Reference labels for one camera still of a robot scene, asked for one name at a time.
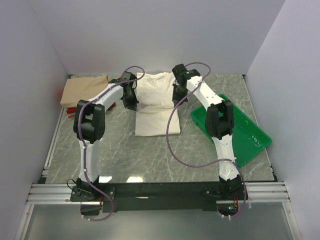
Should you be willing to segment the white t shirt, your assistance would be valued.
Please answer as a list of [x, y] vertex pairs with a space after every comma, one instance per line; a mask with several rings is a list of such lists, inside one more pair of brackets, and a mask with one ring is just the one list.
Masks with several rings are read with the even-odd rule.
[[135, 89], [138, 100], [135, 117], [135, 135], [153, 137], [181, 133], [178, 112], [172, 101], [175, 81], [172, 72], [158, 74], [137, 73], [140, 80]]

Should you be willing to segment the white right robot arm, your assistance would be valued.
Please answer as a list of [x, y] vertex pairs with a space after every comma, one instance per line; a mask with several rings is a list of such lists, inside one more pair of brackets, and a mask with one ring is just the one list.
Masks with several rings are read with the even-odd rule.
[[243, 189], [243, 180], [236, 165], [233, 149], [233, 128], [235, 126], [233, 103], [218, 96], [204, 81], [205, 77], [196, 69], [188, 70], [184, 64], [172, 69], [175, 77], [172, 102], [174, 108], [166, 126], [166, 142], [171, 155], [181, 164], [190, 168], [204, 168], [215, 162], [203, 165], [184, 163], [172, 151], [169, 143], [169, 128], [177, 108], [194, 95], [205, 108], [204, 127], [213, 140], [219, 163], [219, 193], [222, 198], [230, 200]]

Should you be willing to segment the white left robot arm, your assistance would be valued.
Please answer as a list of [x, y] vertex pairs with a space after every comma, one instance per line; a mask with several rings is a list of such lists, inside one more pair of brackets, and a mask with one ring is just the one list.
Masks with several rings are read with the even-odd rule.
[[126, 71], [121, 77], [112, 79], [94, 97], [77, 103], [73, 131], [80, 146], [80, 173], [73, 191], [88, 201], [96, 200], [102, 193], [99, 188], [98, 148], [106, 130], [106, 110], [122, 100], [126, 109], [136, 111], [139, 103], [135, 93], [137, 80], [133, 73]]

